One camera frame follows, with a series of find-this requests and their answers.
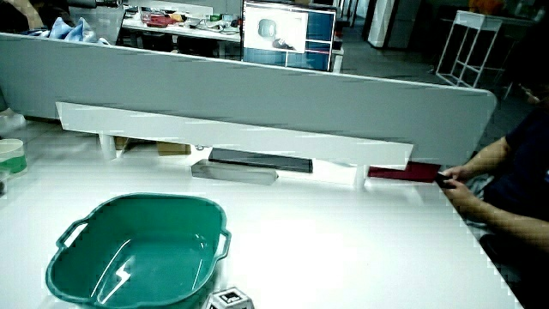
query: basin handle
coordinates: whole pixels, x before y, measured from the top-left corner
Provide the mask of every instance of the basin handle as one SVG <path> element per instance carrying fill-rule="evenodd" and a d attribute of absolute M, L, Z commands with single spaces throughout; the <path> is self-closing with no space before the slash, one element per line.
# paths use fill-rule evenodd
<path fill-rule="evenodd" d="M 56 245 L 59 249 L 65 249 L 67 246 L 65 245 L 65 241 L 72 235 L 72 233 L 76 230 L 77 227 L 80 225 L 87 223 L 87 219 L 80 219 L 78 221 L 74 221 L 69 228 L 67 228 L 66 231 L 61 234 L 61 237 L 56 242 Z"/>
<path fill-rule="evenodd" d="M 226 255 L 229 253 L 229 245 L 231 244 L 231 232 L 221 230 L 221 235 L 225 236 L 225 244 L 223 245 L 223 252 L 217 257 L 218 261 L 226 258 Z"/>

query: cardboard box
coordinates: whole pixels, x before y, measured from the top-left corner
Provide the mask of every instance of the cardboard box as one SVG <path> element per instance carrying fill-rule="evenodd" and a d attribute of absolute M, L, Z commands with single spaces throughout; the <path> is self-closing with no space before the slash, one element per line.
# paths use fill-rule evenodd
<path fill-rule="evenodd" d="M 159 155 L 190 155 L 189 144 L 178 144 L 174 142 L 157 142 Z"/>
<path fill-rule="evenodd" d="M 114 148 L 116 150 L 123 150 L 124 149 L 124 145 L 128 142 L 128 137 L 120 137 L 120 136 L 115 136 L 114 137 Z"/>

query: blue cloth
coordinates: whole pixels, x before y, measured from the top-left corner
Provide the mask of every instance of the blue cloth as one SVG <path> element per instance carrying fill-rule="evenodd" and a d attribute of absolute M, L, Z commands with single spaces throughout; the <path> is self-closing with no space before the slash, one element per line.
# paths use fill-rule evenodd
<path fill-rule="evenodd" d="M 518 215 L 549 220 L 549 111 L 534 109 L 505 139 L 512 160 L 484 189 L 484 200 Z"/>
<path fill-rule="evenodd" d="M 63 18 L 58 17 L 53 23 L 53 26 L 51 27 L 51 31 L 48 31 L 45 28 L 38 28 L 38 29 L 26 31 L 25 33 L 22 33 L 22 34 L 51 38 L 51 39 L 65 39 L 69 41 L 99 43 L 99 44 L 109 45 L 109 43 L 105 39 L 97 38 L 97 36 L 95 35 L 95 31 L 90 27 L 87 21 L 84 20 L 84 18 L 82 17 L 78 20 L 78 24 L 76 24 L 76 26 L 74 27 L 67 25 L 63 21 Z"/>

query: red book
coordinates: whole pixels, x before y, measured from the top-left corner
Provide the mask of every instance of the red book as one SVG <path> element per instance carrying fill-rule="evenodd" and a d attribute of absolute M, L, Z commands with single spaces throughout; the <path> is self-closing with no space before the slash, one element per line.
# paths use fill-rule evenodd
<path fill-rule="evenodd" d="M 406 165 L 406 169 L 403 171 L 390 168 L 370 167 L 370 170 L 368 170 L 368 177 L 431 183 L 435 181 L 439 169 L 440 165 L 438 164 L 409 161 Z"/>

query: person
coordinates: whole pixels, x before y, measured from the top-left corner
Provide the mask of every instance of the person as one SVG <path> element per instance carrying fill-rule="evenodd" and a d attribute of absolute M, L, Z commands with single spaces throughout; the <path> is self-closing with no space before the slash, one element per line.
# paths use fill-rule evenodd
<path fill-rule="evenodd" d="M 480 239 L 493 259 L 519 270 L 515 293 L 528 307 L 539 307 L 549 276 L 549 54 L 541 42 L 547 19 L 536 25 L 510 55 L 506 75 L 525 92 L 533 111 L 506 136 L 470 161 L 443 174 L 453 189 L 443 189 L 465 221 L 489 233 Z M 472 179 L 490 173 L 482 194 Z"/>
<path fill-rule="evenodd" d="M 58 17 L 74 27 L 66 0 L 0 0 L 0 31 L 23 33 L 47 27 L 51 29 Z"/>

